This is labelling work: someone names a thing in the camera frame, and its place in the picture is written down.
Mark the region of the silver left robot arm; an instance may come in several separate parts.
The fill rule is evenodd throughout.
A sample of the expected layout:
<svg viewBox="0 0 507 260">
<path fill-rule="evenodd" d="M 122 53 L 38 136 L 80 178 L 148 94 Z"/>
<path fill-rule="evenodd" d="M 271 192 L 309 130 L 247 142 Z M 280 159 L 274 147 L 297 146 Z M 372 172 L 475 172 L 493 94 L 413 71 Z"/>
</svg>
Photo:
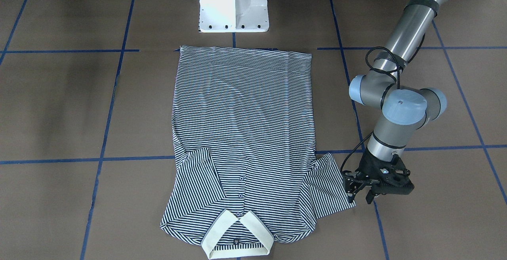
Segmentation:
<svg viewBox="0 0 507 260">
<path fill-rule="evenodd" d="M 350 99 L 379 109 L 381 115 L 373 131 L 360 142 L 366 148 L 358 168 L 341 170 L 349 203 L 365 188 L 369 188 L 367 203 L 379 195 L 408 195 L 414 189 L 402 154 L 416 130 L 445 112 L 447 99 L 435 88 L 403 86 L 401 75 L 418 53 L 440 6 L 447 1 L 409 0 L 387 43 L 366 53 L 369 72 L 350 82 Z"/>
</svg>

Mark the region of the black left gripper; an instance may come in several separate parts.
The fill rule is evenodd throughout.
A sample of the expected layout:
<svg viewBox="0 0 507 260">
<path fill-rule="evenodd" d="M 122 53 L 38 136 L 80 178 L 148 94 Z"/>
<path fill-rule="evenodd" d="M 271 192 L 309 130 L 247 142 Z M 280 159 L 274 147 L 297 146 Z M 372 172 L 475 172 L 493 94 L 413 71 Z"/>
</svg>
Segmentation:
<svg viewBox="0 0 507 260">
<path fill-rule="evenodd" d="M 369 150 L 366 150 L 362 154 L 360 165 L 357 169 L 356 180 L 360 181 L 362 187 L 369 186 L 371 180 L 392 181 L 391 163 L 375 157 Z M 372 204 L 375 197 L 378 196 L 376 189 L 376 187 L 371 187 L 366 194 L 365 199 L 368 204 Z M 357 193 L 361 190 L 362 188 L 360 187 L 349 187 L 347 189 L 347 201 L 353 203 Z"/>
</svg>

